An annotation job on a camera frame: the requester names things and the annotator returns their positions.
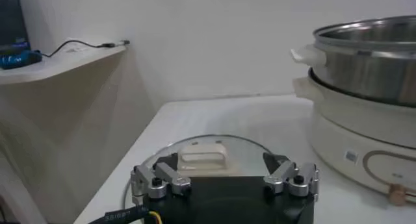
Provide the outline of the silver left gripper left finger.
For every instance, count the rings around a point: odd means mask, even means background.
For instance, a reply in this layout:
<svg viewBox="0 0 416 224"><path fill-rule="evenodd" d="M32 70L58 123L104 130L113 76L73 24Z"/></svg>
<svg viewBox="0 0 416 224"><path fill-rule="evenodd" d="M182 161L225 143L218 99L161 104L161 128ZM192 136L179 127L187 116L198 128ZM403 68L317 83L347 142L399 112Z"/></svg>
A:
<svg viewBox="0 0 416 224"><path fill-rule="evenodd" d="M152 165L142 164L134 166L131 171L131 200L134 205L141 203L145 195L151 199L162 199L170 190L173 195L187 197L192 191L192 182L189 177L177 172L179 155L173 153L159 157Z"/></svg>

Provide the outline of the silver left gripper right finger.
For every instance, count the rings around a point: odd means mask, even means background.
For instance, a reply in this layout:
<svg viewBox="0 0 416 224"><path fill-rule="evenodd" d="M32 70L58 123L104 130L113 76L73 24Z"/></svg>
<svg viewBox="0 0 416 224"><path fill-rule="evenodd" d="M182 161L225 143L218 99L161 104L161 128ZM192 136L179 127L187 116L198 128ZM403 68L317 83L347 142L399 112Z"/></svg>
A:
<svg viewBox="0 0 416 224"><path fill-rule="evenodd" d="M298 166L284 155L263 153L269 174L263 177L265 188L273 195L288 192L294 197L319 198L319 169L313 163Z"/></svg>

